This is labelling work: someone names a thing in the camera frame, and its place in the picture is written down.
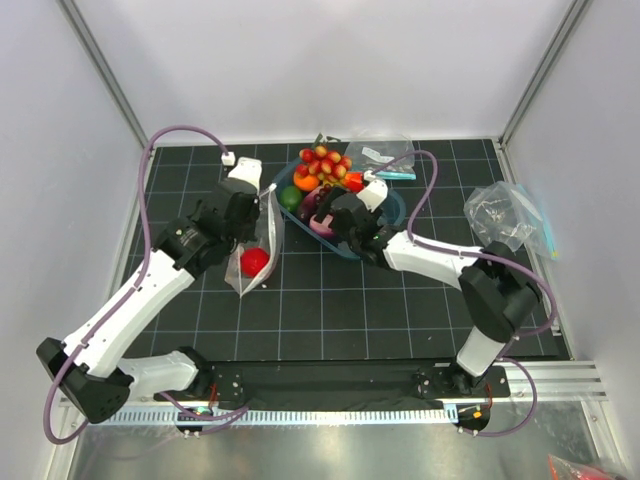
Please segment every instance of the plastic bag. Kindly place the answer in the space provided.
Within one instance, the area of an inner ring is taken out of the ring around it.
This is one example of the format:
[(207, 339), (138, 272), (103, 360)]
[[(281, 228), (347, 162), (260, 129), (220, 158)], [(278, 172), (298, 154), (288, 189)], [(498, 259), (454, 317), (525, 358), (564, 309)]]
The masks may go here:
[[(278, 207), (276, 184), (273, 183), (260, 193), (260, 217), (256, 222), (256, 240), (237, 246), (229, 257), (224, 281), (242, 297), (273, 273), (278, 264), (282, 240), (284, 237), (284, 221)], [(249, 277), (240, 268), (240, 258), (249, 248), (260, 247), (269, 255), (269, 261), (255, 277)]]
[[(400, 155), (414, 150), (413, 143), (402, 135), (371, 135), (364, 133), (349, 143), (345, 155), (351, 157), (354, 172), (364, 172), (379, 167)], [(415, 157), (409, 155), (398, 163), (377, 173), (380, 178), (387, 180), (415, 180), (413, 171)]]
[(525, 244), (545, 257), (558, 256), (544, 216), (521, 185), (497, 182), (476, 188), (464, 214), (485, 245), (497, 240), (515, 252)]
[(572, 463), (549, 455), (549, 467), (553, 480), (625, 480), (624, 477), (605, 473), (595, 467)]

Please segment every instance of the blue basket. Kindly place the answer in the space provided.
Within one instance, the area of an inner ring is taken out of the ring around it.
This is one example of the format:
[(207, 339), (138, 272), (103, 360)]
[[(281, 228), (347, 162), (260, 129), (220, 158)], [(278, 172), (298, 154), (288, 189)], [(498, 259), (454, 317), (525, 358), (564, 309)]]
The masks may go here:
[[(280, 192), (282, 192), (283, 188), (293, 185), (293, 173), (301, 161), (302, 160), (298, 158), (297, 160), (294, 160), (291, 163), (288, 163), (287, 166), (284, 167), (280, 171), (280, 173), (278, 173), (273, 179), (274, 183), (277, 185), (276, 195), (278, 196), (278, 199), (280, 199)], [(387, 196), (386, 200), (382, 202), (382, 205), (380, 207), (382, 208), (382, 215), (379, 220), (379, 223), (381, 225), (384, 225), (384, 224), (400, 225), (400, 223), (402, 222), (402, 220), (404, 220), (404, 217), (407, 213), (407, 207), (404, 204), (404, 200), (400, 195), (398, 195), (393, 190), (389, 190), (389, 195)], [(347, 242), (342, 241), (338, 244), (331, 243), (330, 241), (325, 240), (321, 236), (317, 235), (313, 230), (311, 230), (311, 228), (309, 228), (300, 220), (298, 220), (295, 215), (289, 212), (289, 210), (284, 208), (282, 205), (280, 205), (280, 210), (282, 211), (282, 213), (284, 213), (284, 215), (289, 220), (291, 220), (293, 223), (298, 225), (301, 229), (303, 229), (313, 238), (318, 240), (322, 245), (327, 247), (332, 252), (336, 252), (338, 255), (340, 255), (343, 258), (348, 258), (351, 260), (360, 259), (360, 257), (358, 257), (355, 253), (353, 253), (349, 249), (349, 245), (347, 245)]]

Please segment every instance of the green fruit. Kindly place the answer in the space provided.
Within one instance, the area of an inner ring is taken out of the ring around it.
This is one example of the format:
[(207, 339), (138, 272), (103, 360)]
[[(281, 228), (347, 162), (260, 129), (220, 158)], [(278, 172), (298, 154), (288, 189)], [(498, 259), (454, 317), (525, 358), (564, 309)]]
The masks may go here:
[(294, 213), (302, 202), (302, 192), (298, 187), (291, 185), (280, 193), (280, 205)]

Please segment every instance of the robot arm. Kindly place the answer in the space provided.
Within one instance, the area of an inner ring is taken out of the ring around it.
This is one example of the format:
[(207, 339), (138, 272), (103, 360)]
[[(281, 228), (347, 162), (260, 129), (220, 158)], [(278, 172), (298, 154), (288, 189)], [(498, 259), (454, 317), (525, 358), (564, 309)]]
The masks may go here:
[[(60, 386), (91, 423), (106, 420), (128, 399), (167, 390), (200, 396), (211, 385), (211, 368), (191, 348), (144, 359), (122, 355), (176, 295), (207, 268), (222, 263), (238, 243), (253, 239), (261, 172), (260, 161), (241, 158), (193, 214), (169, 222), (160, 233), (146, 277), (84, 346)], [(95, 322), (131, 289), (139, 273), (137, 269), (93, 318), (63, 342), (52, 338), (42, 342), (37, 354), (52, 378)]]
[(357, 194), (336, 187), (316, 217), (323, 221), (331, 215), (329, 227), (365, 262), (385, 269), (414, 272), (462, 291), (474, 327), (448, 377), (452, 387), (463, 395), (468, 394), (482, 381), (506, 344), (541, 302), (542, 294), (538, 286), (520, 272), (463, 256), (463, 252), (482, 250), (515, 260), (513, 252), (504, 244), (493, 242), (480, 249), (413, 236), (420, 243), (461, 252), (454, 256), (416, 245), (406, 230), (380, 225), (382, 210), (379, 207), (386, 196), (386, 184), (375, 177)]

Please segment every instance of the white wall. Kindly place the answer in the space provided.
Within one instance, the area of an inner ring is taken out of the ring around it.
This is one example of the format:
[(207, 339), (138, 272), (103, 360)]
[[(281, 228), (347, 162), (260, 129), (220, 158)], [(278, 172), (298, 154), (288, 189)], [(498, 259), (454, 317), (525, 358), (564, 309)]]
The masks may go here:
[(35, 349), (105, 300), (139, 147), (51, 0), (0, 15), (0, 477), (42, 478), (49, 378)]
[(640, 474), (638, 45), (640, 3), (595, 0), (509, 153), (554, 227), (574, 352), (596, 361)]
[(147, 134), (255, 141), (501, 134), (570, 0), (78, 4)]

